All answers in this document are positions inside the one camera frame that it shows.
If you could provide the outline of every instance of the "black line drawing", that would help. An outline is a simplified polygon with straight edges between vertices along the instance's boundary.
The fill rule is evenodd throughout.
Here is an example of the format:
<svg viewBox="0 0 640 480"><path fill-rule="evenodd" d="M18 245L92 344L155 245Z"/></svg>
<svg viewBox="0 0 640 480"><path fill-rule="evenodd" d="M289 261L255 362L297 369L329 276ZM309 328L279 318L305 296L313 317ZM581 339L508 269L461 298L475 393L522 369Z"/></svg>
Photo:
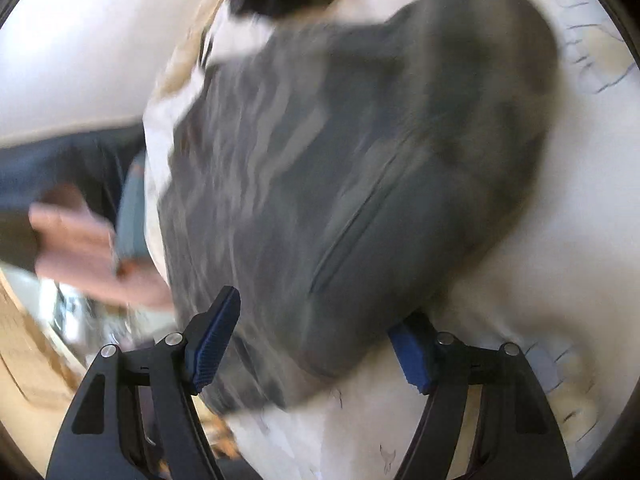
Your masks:
<svg viewBox="0 0 640 480"><path fill-rule="evenodd" d="M391 471L391 465L396 459L396 450L394 450L393 453L388 453L383 449L382 444L380 444L380 456L382 460L385 461L385 475L388 475Z"/></svg>
<svg viewBox="0 0 640 480"><path fill-rule="evenodd" d="M597 0L556 0L564 27L562 50L578 66L581 88L599 94L620 83L636 67L626 43Z"/></svg>

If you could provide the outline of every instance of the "dark gray garment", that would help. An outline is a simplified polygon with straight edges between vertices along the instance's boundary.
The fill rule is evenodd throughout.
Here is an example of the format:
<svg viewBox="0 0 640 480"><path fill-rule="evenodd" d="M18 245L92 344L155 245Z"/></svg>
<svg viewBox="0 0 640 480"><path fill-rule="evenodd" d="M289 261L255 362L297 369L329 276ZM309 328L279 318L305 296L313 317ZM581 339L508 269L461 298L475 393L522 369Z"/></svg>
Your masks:
<svg viewBox="0 0 640 480"><path fill-rule="evenodd" d="M532 186L557 63L527 0L417 0L212 66L159 208L181 324L225 284L242 297L209 406L330 386L495 242Z"/></svg>
<svg viewBox="0 0 640 480"><path fill-rule="evenodd" d="M58 184L78 186L89 207L115 224L142 123L0 149L0 261L33 272L37 244L29 206Z"/></svg>

